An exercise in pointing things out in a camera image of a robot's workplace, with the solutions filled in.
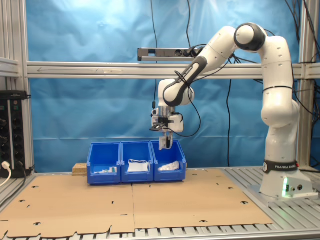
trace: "green status light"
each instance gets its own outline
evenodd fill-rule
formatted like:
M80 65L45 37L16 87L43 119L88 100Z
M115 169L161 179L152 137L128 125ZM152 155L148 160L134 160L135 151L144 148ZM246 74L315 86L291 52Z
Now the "green status light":
M282 197L286 196L286 192L287 192L287 183L288 183L288 178L285 177L283 180L283 187L282 187Z

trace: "wooden block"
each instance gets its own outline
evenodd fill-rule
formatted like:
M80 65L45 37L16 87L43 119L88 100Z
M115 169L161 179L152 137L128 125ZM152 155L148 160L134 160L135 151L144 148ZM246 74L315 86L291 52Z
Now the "wooden block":
M72 176L87 176L87 164L77 163L72 168Z

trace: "slotted aluminum table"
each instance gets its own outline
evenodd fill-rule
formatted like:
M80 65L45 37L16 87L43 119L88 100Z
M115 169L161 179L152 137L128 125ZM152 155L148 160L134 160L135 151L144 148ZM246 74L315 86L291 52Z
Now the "slotted aluminum table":
M103 240L103 239L320 239L320 200L294 200L290 202L273 203L269 207L259 202L247 188L259 185L262 182L263 171L261 167L229 167L220 168L255 204L261 208L270 218L273 224L255 225L230 225L208 227L175 227L136 229L134 233L121 234L75 234L72 237L60 238L61 240ZM66 175L71 173L35 174L29 176L25 186L30 184L37 176ZM320 184L320 174L305 172L314 184ZM0 203L23 179L11 179L10 182L0 188ZM16 238L15 240L47 240L38 237Z

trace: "blue plastic bin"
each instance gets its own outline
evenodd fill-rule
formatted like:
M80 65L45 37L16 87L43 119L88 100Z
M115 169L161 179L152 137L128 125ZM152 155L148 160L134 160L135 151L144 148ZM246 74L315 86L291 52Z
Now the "blue plastic bin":
M154 181L173 182L183 181L186 178L186 157L178 140L174 140L171 149L159 150L159 142L151 141L154 160ZM179 161L179 169L172 171L159 171L163 165Z
M149 171L128 172L129 159L149 162ZM121 181L123 183L153 182L154 159L149 141L121 143Z
M116 167L116 172L95 173ZM87 181L90 185L118 184L121 182L121 143L92 143L86 162Z

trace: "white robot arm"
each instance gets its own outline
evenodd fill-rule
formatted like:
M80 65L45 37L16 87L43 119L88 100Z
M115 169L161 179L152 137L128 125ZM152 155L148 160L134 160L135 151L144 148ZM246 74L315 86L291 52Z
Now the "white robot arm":
M264 89L261 117L269 131L260 191L273 198L314 195L311 181L298 170L295 159L299 106L292 99L293 71L287 41L280 36L269 37L254 23L242 24L237 29L223 27L182 72L183 77L159 83L159 108L152 112L151 128L163 132L159 149L170 149L173 131L184 130L182 116L175 113L175 107L193 101L195 93L190 87L193 81L219 68L236 49L257 52L261 57Z

